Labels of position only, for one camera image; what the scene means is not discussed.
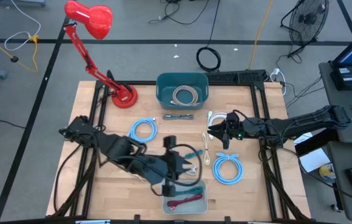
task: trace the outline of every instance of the white paper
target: white paper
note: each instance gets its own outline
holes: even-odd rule
[[[311,137],[313,137],[311,133],[305,133],[301,137],[294,140],[294,144],[296,145],[298,143],[301,143]],[[307,172],[311,172],[331,162],[327,157],[327,155],[324,153],[322,148],[316,149],[304,156],[301,156],[299,159],[300,159],[300,163],[302,164],[302,166],[305,168]]]

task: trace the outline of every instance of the wooden table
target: wooden table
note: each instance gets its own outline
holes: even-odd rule
[[[80,82],[76,93],[70,121],[79,115],[89,115],[95,82]],[[139,99],[130,109],[119,109],[111,100],[107,103],[104,117],[105,133],[125,135],[132,124],[139,118],[155,117],[158,125],[158,134],[155,139],[147,143],[148,154],[163,154],[163,138],[176,135],[177,143],[189,144],[196,149],[203,149],[202,132],[207,130],[206,122],[208,111],[214,113],[229,113],[233,109],[243,111],[247,116],[254,117],[250,88],[246,86],[210,86],[209,98],[201,110],[196,111],[166,111],[163,110],[155,97],[155,85],[136,85]],[[278,83],[265,83],[267,104],[271,118],[287,118],[281,86]],[[261,117],[263,112],[257,92]],[[163,114],[193,113],[195,119],[164,121]],[[144,138],[150,135],[151,129],[142,124],[137,134]],[[64,142],[59,165],[74,150],[75,143]],[[294,150],[292,141],[285,147]],[[271,220],[267,192],[264,183],[262,163],[258,159],[259,143],[256,139],[232,140],[227,151],[222,149],[221,141],[213,139],[209,142],[211,165],[216,159],[216,152],[227,154],[238,153],[239,160],[244,166],[243,179],[235,185],[223,185],[215,180],[211,165],[203,165],[202,179],[205,181],[208,192],[208,211],[197,215],[165,215],[162,211],[161,198],[150,190],[150,184],[142,182],[137,177],[128,174],[112,164],[106,164],[96,169],[91,203],[88,218],[95,219],[127,219],[132,220],[135,214],[140,214],[143,220],[212,220],[221,221],[230,216],[232,221],[269,221]],[[188,153],[188,149],[180,149],[181,154]],[[285,191],[289,194],[302,213],[310,217],[302,176],[297,158],[286,151],[278,150],[279,164]],[[65,165],[59,180],[58,205],[64,202],[75,186],[76,175],[80,162],[81,150],[77,152]],[[232,162],[221,167],[224,177],[232,178],[236,168]],[[184,174],[182,179],[194,177]],[[274,199],[277,205],[278,217],[281,217],[279,197],[274,190]],[[47,214],[53,213],[53,194],[51,196]]]

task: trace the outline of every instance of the clear plastic tray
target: clear plastic tray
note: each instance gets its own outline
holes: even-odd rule
[[[180,181],[182,183],[191,183],[193,182],[192,180],[184,180]],[[167,202],[171,200],[184,200],[187,197],[192,197],[193,194],[185,194],[185,195],[178,195],[176,197],[164,197],[162,196],[162,211],[164,211],[165,214],[167,215],[181,215],[181,214],[199,214],[199,213],[206,213],[208,210],[208,197],[206,196],[206,184],[203,180],[200,180],[196,185],[193,187],[203,187],[203,192],[202,192],[202,199],[196,200],[193,202],[188,202],[184,203],[181,205],[178,205],[176,208],[173,210],[168,207]],[[176,191],[184,191],[188,190],[193,187],[183,187],[180,185],[175,185]]]

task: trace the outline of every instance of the desk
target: desk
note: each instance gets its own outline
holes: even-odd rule
[[[327,144],[330,159],[336,174],[336,183],[340,190],[352,195],[352,185],[346,175],[346,169],[352,168],[352,144],[329,142]],[[352,198],[339,194],[346,216],[352,220]]]
[[[331,79],[332,68],[329,63],[320,63],[318,65],[322,80],[324,83],[325,91],[327,93],[330,105],[343,106],[347,115],[352,120],[352,92],[351,91],[338,91]],[[330,130],[326,129],[319,134],[316,134],[308,141],[296,145],[296,151],[301,156],[312,150],[318,149],[327,144],[329,141],[340,141],[352,143],[352,122],[348,128],[343,130]]]
[[[135,87],[139,93],[139,99],[130,110],[119,109],[111,101],[108,101],[104,116],[105,133],[125,135],[137,119],[155,117],[158,134],[153,141],[147,143],[147,153],[149,154],[163,154],[163,138],[172,134],[176,135],[178,143],[185,143],[197,149],[202,149],[201,134],[207,130],[206,122],[209,110],[218,113],[237,109],[246,113],[247,116],[254,116],[251,91],[247,86],[210,86],[209,99],[201,110],[196,111],[163,110],[155,98],[155,85],[135,85]],[[265,87],[271,118],[287,118],[281,86],[278,83],[265,83]],[[95,82],[80,82],[70,121],[81,114],[89,114],[94,88]],[[164,121],[162,115],[169,113],[193,113],[195,120]],[[150,127],[145,126],[145,124],[137,129],[137,134],[142,138],[147,137],[149,133],[151,133]],[[75,143],[64,143],[59,165],[75,147]],[[287,142],[285,147],[294,149],[292,141]],[[244,177],[236,185],[222,185],[214,179],[211,166],[203,165],[202,179],[205,181],[208,191],[208,211],[205,214],[197,215],[165,215],[162,212],[161,198],[151,192],[149,183],[141,182],[138,178],[112,164],[106,164],[102,168],[96,169],[88,218],[132,220],[135,214],[140,214],[142,220],[222,221],[225,216],[230,216],[232,221],[269,221],[271,216],[262,164],[257,157],[258,150],[259,143],[256,139],[232,140],[228,151],[222,149],[221,141],[217,139],[209,142],[211,165],[216,159],[216,152],[238,153],[244,166]],[[189,151],[180,149],[180,152],[184,154]],[[64,202],[75,186],[80,155],[81,151],[78,151],[66,163],[62,171],[57,199],[59,205]],[[285,191],[302,213],[310,217],[297,158],[293,154],[282,150],[278,150],[278,158]],[[234,176],[236,174],[234,165],[232,163],[224,164],[221,173],[226,178]],[[186,174],[181,176],[181,179],[191,178],[194,179],[195,177]],[[159,191],[159,186],[156,185],[154,189]],[[277,202],[279,197],[276,191],[274,193],[274,199]],[[47,214],[53,213],[52,200],[53,194]],[[77,213],[80,213],[80,211],[81,206],[78,206]],[[278,217],[281,217],[280,209],[277,209],[277,212]]]

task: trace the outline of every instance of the fan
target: fan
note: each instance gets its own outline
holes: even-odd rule
[[[317,36],[323,29],[329,10],[328,0],[299,0],[296,6],[281,19],[281,27],[289,30],[292,44],[300,47],[288,57],[301,51],[312,42],[317,41]],[[282,21],[289,15],[289,27]]]

